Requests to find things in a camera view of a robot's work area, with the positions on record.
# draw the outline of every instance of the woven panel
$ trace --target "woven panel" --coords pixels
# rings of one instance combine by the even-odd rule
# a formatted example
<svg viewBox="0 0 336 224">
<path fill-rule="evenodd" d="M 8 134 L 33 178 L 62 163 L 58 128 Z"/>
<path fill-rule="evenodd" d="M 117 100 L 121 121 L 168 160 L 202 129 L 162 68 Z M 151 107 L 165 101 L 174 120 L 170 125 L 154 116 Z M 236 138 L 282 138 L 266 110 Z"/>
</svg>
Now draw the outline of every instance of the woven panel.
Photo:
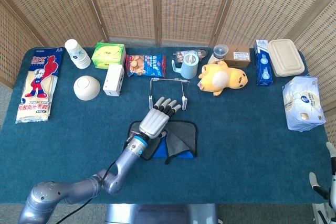
<svg viewBox="0 0 336 224">
<path fill-rule="evenodd" d="M 161 0 L 162 39 L 210 42 L 222 0 Z"/>
<path fill-rule="evenodd" d="M 12 1 L 50 46 L 62 46 L 69 38 L 93 46 L 102 39 L 87 0 Z"/>
<path fill-rule="evenodd" d="M 154 38 L 153 0 L 97 0 L 111 37 Z"/>
<path fill-rule="evenodd" d="M 41 46 L 0 3 L 0 77 L 15 83 L 25 52 Z"/>
<path fill-rule="evenodd" d="M 329 142 L 336 146 L 336 113 L 327 115 L 327 122 L 324 127 Z"/>
<path fill-rule="evenodd" d="M 283 38 L 315 0 L 233 0 L 217 43 Z"/>
<path fill-rule="evenodd" d="M 295 41 L 309 72 L 319 78 L 321 104 L 336 101 L 336 0 Z"/>
</svg>

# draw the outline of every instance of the gray carpet floor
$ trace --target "gray carpet floor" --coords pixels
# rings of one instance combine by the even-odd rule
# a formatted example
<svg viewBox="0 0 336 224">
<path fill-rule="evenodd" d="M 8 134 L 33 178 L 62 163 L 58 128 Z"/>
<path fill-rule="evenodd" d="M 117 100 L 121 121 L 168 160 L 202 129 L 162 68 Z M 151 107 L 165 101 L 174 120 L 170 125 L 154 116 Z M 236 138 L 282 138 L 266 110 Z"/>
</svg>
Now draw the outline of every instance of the gray carpet floor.
<svg viewBox="0 0 336 224">
<path fill-rule="evenodd" d="M 119 43 L 127 42 L 127 46 L 153 46 L 152 41 L 144 45 L 143 41 L 134 40 L 132 43 L 125 39 L 116 39 Z M 167 43 L 163 46 L 196 46 Z M 8 108 L 12 92 L 0 85 L 0 130 Z M 56 223 L 59 219 L 77 209 L 80 205 L 57 206 L 49 223 Z M 0 205 L 0 224 L 17 223 L 18 216 L 23 205 Z M 106 213 L 106 205 L 90 204 L 83 210 L 65 220 L 64 224 L 103 224 Z M 314 224 L 312 205 L 219 205 L 218 217 L 224 224 Z"/>
</svg>

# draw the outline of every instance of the gray cloth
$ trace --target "gray cloth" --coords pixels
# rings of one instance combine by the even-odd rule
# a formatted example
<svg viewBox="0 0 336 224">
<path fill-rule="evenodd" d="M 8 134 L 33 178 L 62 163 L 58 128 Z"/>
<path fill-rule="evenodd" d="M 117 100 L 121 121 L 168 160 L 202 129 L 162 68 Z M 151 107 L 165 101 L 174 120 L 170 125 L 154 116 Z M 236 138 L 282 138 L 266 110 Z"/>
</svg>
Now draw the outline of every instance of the gray cloth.
<svg viewBox="0 0 336 224">
<path fill-rule="evenodd" d="M 131 131 L 139 131 L 141 122 L 133 122 L 130 126 L 129 135 Z M 148 147 L 144 150 L 142 157 L 145 160 L 150 160 L 159 148 L 161 140 L 166 138 L 167 160 L 169 163 L 172 157 L 176 157 L 181 153 L 190 151 L 193 156 L 197 155 L 197 127 L 192 122 L 186 121 L 169 121 L 163 130 L 163 134 L 155 139 L 148 141 Z"/>
</svg>

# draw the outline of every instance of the brown cardboard box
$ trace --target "brown cardboard box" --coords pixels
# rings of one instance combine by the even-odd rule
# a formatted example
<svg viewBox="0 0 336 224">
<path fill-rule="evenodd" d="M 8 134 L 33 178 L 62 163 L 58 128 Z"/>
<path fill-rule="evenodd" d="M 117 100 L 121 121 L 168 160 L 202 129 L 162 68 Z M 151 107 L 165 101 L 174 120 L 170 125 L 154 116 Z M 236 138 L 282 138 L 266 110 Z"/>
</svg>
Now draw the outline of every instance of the brown cardboard box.
<svg viewBox="0 0 336 224">
<path fill-rule="evenodd" d="M 251 62 L 250 48 L 242 45 L 228 45 L 229 52 L 225 55 L 225 62 L 229 67 L 247 68 Z"/>
</svg>

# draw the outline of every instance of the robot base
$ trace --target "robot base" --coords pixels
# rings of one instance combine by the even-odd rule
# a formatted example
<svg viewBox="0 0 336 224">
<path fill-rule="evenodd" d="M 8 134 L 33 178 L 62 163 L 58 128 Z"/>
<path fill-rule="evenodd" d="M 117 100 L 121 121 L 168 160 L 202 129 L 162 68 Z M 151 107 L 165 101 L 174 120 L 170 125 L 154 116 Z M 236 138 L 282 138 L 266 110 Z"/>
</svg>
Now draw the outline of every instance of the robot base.
<svg viewBox="0 0 336 224">
<path fill-rule="evenodd" d="M 218 224 L 215 204 L 109 204 L 105 224 Z"/>
</svg>

